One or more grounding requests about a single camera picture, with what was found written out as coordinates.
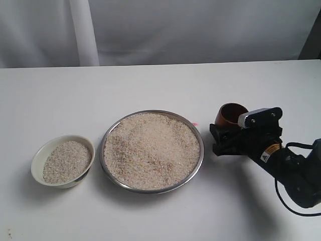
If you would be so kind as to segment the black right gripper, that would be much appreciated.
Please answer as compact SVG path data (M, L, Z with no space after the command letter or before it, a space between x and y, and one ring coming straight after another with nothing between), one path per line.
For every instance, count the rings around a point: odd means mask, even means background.
M210 124L216 156L248 156L252 160L267 161L282 148L282 128L265 127L277 124L282 117L279 107L260 108L241 114L238 126Z

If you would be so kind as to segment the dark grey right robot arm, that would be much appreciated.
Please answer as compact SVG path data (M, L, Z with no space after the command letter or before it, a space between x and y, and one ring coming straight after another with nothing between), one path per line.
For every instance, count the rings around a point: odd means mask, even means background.
M247 156L281 183L294 203L312 208L320 203L320 140L282 144L279 107L248 111L237 103L219 109L210 132L216 156Z

